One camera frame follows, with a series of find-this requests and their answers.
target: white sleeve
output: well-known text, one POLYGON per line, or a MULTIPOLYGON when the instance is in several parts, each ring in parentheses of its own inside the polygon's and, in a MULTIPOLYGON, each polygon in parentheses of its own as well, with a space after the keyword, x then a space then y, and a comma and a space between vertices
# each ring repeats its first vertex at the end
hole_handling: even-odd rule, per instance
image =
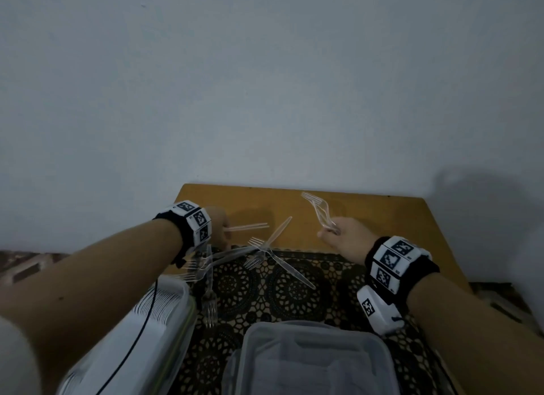
POLYGON ((40 371, 30 343, 11 322, 0 317, 0 393, 40 395, 40 371))

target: lace tablecloth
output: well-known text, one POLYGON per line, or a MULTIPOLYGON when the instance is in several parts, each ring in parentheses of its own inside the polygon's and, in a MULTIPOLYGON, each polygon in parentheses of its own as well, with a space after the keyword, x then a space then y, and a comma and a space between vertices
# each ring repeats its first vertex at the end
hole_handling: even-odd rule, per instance
MULTIPOLYGON (((247 270, 244 258, 214 268, 219 325, 206 329, 201 314, 183 365, 169 395, 221 393, 221 377, 230 354, 241 348, 245 332, 255 322, 304 319, 324 322, 345 330, 371 332, 357 301, 364 285, 364 267, 340 255, 276 251, 313 284, 316 290, 289 275, 271 258, 259 268, 247 270)), ((200 307, 205 280, 193 294, 200 307)), ((441 393, 434 359, 424 337, 408 318, 402 330, 384 339, 393 357, 402 394, 441 393)))

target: white wall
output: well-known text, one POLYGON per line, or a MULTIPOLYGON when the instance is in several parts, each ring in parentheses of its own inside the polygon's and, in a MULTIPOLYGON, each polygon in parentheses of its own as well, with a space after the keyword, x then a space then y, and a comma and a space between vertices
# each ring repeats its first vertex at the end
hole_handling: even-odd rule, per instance
POLYGON ((71 252, 185 182, 425 196, 544 315, 542 2, 3 0, 0 247, 71 252))

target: wooden table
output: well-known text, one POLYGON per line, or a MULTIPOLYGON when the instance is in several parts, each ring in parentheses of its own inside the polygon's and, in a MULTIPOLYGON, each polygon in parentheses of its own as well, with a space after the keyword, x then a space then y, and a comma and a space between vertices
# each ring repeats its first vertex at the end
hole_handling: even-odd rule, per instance
MULTIPOLYGON (((236 245, 247 244, 251 236, 268 238, 276 226, 292 216, 291 223, 273 247, 333 252, 316 236, 320 229, 316 213, 300 194, 301 190, 184 184, 176 202, 189 199, 200 206, 223 206, 231 226, 270 224, 268 229, 231 233, 232 243, 236 245)), ((424 199, 337 192, 312 191, 312 194, 327 200, 332 216, 354 217, 378 235, 404 236, 424 247, 431 252, 445 277, 471 291, 424 199)), ((167 273, 178 273, 176 270, 170 267, 167 273)))

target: forearm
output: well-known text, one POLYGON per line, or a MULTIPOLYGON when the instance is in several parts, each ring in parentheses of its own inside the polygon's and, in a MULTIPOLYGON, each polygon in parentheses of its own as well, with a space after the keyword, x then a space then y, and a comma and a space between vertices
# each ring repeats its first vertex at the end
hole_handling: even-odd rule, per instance
POLYGON ((152 220, 2 292, 0 315, 30 340, 46 393, 128 313, 181 247, 174 224, 152 220))
POLYGON ((467 394, 544 393, 544 341, 439 274, 408 307, 467 394))

